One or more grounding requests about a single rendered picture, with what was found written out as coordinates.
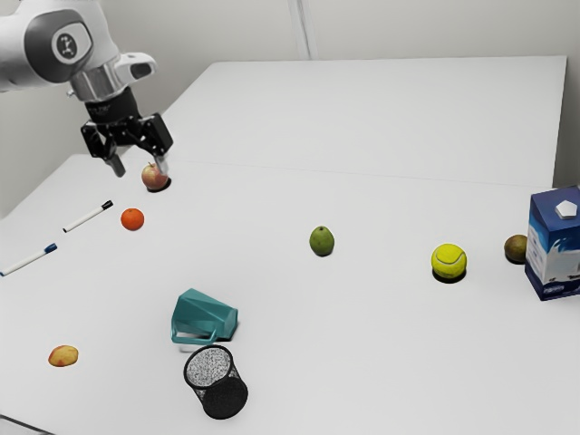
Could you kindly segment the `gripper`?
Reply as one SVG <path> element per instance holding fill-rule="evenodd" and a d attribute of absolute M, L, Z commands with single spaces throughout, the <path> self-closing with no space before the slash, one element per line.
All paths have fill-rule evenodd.
<path fill-rule="evenodd" d="M 106 164 L 116 177 L 122 178 L 126 169 L 116 149 L 137 146 L 154 157 L 158 171 L 169 175 L 165 155 L 173 145 L 169 130 L 158 113 L 143 117 L 130 87 L 107 101 L 84 104 L 90 119 L 81 127 L 82 137 L 94 158 L 107 159 Z"/>

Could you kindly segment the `teal faceted mug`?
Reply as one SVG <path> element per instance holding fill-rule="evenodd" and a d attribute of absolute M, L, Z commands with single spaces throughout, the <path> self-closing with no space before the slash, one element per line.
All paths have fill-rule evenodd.
<path fill-rule="evenodd" d="M 190 288 L 179 296 L 170 323 L 171 341 L 211 345 L 230 340 L 237 329 L 238 310 Z"/>

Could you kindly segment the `red apple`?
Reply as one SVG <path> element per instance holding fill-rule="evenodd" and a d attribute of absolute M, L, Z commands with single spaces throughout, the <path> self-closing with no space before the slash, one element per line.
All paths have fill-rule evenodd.
<path fill-rule="evenodd" d="M 148 163 L 141 171 L 141 182 L 149 191 L 160 191 L 169 184 L 169 177 L 161 174 L 156 164 Z"/>

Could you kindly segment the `orange fruit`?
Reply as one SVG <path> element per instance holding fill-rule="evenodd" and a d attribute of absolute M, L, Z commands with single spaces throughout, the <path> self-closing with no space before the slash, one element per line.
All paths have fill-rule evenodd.
<path fill-rule="evenodd" d="M 141 229 L 144 222 L 144 214 L 138 208 L 126 208 L 121 213 L 121 225 L 129 231 Z"/>

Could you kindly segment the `white pen with black cap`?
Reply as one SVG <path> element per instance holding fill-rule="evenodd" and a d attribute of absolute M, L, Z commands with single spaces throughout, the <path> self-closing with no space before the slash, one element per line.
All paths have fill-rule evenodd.
<path fill-rule="evenodd" d="M 113 206 L 113 202 L 111 200 L 105 201 L 104 203 L 99 205 L 96 209 L 86 213 L 85 215 L 74 220 L 72 223 L 69 223 L 68 225 L 64 226 L 63 232 L 64 233 L 71 232 L 72 230 L 76 229 L 77 227 L 79 227 L 80 225 L 84 224 L 85 222 L 91 220 L 92 218 L 95 218 L 96 216 L 101 214 L 103 211 L 107 210 L 108 208 L 111 208 L 112 206 Z"/>

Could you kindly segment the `white pen with blue cap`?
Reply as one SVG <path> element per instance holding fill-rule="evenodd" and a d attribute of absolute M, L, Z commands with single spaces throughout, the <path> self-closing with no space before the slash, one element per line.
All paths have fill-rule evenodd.
<path fill-rule="evenodd" d="M 10 274 L 12 274 L 13 272 L 28 266 L 29 264 L 33 263 L 34 261 L 47 256 L 48 254 L 52 253 L 53 251 L 55 251 L 58 248 L 58 246 L 55 243 L 52 243 L 51 245 L 46 246 L 45 248 L 43 248 L 41 251 L 30 255 L 29 257 L 20 260 L 18 262 L 16 262 L 15 264 L 9 266 L 9 267 L 5 267 L 0 269 L 0 276 L 8 276 Z"/>

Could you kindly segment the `green pear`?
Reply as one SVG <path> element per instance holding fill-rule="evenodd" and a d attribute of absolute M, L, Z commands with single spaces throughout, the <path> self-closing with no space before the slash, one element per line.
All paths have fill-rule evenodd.
<path fill-rule="evenodd" d="M 316 227 L 310 237 L 309 246 L 317 256 L 329 256 L 334 251 L 334 235 L 328 227 Z"/>

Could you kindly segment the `yellow red peach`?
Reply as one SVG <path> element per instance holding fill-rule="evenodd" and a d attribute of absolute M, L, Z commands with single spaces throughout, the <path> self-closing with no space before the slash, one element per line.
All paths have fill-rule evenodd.
<path fill-rule="evenodd" d="M 53 367 L 66 367 L 77 363 L 79 351 L 71 345 L 59 345 L 54 347 L 48 357 L 48 363 Z"/>

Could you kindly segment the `black mesh pen holder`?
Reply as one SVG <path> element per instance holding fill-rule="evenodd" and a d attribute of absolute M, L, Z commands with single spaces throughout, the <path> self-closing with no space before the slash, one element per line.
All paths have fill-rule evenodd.
<path fill-rule="evenodd" d="M 183 377 L 209 418 L 226 420 L 246 406 L 248 388 L 226 347 L 212 344 L 196 350 L 185 363 Z"/>

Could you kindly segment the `yellow tennis ball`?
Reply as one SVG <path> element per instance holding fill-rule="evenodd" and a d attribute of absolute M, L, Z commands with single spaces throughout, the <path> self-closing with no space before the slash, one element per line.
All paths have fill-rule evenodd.
<path fill-rule="evenodd" d="M 467 255 L 454 244 L 437 246 L 431 254 L 431 268 L 436 276 L 455 279 L 467 271 Z"/>

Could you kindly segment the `brown kiwi fruit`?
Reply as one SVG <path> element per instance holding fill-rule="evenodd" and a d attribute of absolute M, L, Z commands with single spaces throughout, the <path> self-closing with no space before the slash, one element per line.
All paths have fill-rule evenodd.
<path fill-rule="evenodd" d="M 527 237 L 519 234 L 509 237 L 504 243 L 504 255 L 512 263 L 524 264 L 527 255 Z"/>

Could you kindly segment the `blue and white carton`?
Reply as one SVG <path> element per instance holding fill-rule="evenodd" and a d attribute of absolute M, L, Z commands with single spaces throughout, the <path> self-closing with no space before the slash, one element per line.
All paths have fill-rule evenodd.
<path fill-rule="evenodd" d="M 531 196 L 525 272 L 542 301 L 580 295 L 580 186 Z"/>

